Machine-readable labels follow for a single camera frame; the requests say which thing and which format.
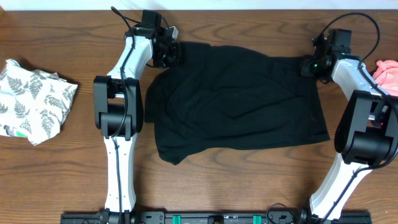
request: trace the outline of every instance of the pink cloth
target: pink cloth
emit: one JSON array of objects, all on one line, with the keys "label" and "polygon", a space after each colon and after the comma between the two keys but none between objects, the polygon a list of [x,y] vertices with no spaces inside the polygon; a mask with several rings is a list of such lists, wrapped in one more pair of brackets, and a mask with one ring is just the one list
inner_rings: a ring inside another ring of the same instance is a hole
[{"label": "pink cloth", "polygon": [[392,96],[398,96],[398,62],[394,60],[377,61],[378,69],[373,79]]}]

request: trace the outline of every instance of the wood grain surface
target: wood grain surface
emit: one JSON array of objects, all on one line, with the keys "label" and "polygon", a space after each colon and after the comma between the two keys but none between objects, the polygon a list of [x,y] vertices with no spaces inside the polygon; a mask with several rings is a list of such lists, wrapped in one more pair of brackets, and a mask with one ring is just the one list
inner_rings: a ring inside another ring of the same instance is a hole
[{"label": "wood grain surface", "polygon": [[[180,31],[179,40],[236,45],[271,56],[312,54],[311,38],[348,11],[161,11]],[[378,21],[381,42],[366,60],[397,60],[397,11],[365,11]],[[124,11],[141,19],[141,11]],[[354,54],[373,47],[373,25],[347,17],[332,25],[351,29]],[[79,84],[61,133],[38,146],[0,137],[0,223],[59,223],[64,212],[94,212],[107,193],[107,155],[94,123],[93,80],[118,61],[127,30],[109,11],[5,12],[0,17],[0,68],[7,58],[29,70],[58,72]],[[142,96],[161,70],[147,68]],[[328,131],[347,104],[334,83],[318,85]],[[268,150],[208,149],[173,166],[162,161],[153,124],[144,124],[136,144],[134,188],[140,210],[265,211],[276,202],[302,207],[332,165],[333,141]],[[374,223],[398,219],[398,162],[367,176],[345,209],[368,209]]]}]

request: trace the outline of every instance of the black cloth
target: black cloth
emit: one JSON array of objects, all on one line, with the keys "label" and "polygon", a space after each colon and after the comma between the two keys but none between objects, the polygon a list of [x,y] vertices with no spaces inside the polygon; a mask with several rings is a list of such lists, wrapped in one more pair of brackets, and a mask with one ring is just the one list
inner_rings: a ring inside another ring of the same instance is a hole
[{"label": "black cloth", "polygon": [[173,164],[211,147],[267,149],[329,140],[316,80],[299,76],[301,57],[268,57],[240,47],[181,43],[183,65],[146,94],[159,156]]}]

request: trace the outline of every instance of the white fabric with leaf print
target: white fabric with leaf print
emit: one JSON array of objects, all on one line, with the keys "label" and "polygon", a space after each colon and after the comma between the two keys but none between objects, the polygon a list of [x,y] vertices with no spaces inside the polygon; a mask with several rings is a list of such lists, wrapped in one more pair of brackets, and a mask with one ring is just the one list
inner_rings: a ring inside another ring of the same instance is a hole
[{"label": "white fabric with leaf print", "polygon": [[56,73],[28,71],[8,59],[0,73],[0,135],[40,144],[60,132],[77,85]]}]

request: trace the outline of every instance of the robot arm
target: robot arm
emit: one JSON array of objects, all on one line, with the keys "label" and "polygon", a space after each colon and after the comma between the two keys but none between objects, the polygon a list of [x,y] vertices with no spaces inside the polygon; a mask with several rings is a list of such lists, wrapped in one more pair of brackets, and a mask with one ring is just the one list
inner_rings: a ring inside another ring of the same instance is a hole
[{"label": "robot arm", "polygon": [[[132,28],[133,32],[126,32],[126,46],[116,66],[106,77],[97,76],[94,80],[96,126],[104,136],[108,154],[108,196],[105,209],[109,212],[109,223],[119,223],[119,200],[124,216],[128,216],[136,204],[132,174],[134,146],[144,116],[139,88],[142,72],[150,59],[153,59],[153,67],[157,68],[174,66],[179,60],[179,45],[172,42],[177,38],[178,30],[175,27],[163,29],[160,22],[159,13],[145,10],[141,23]],[[133,38],[135,48],[131,52]],[[127,108],[126,105],[108,102],[109,98],[124,98],[125,95],[128,101]],[[123,127],[120,133],[112,138],[121,125],[124,110],[127,110],[127,116]]]},{"label": "robot arm", "polygon": [[[335,134],[335,161],[320,188],[310,197],[309,220],[314,223],[325,217],[338,220],[343,205],[371,169],[358,173],[354,179],[353,174],[390,159],[397,145],[396,117],[373,88],[376,82],[364,65],[359,66],[360,58],[351,55],[350,39],[350,30],[331,30],[328,38],[315,39],[314,56],[302,64],[301,75],[328,81],[331,78],[349,100]],[[345,193],[336,203],[346,186]]]}]

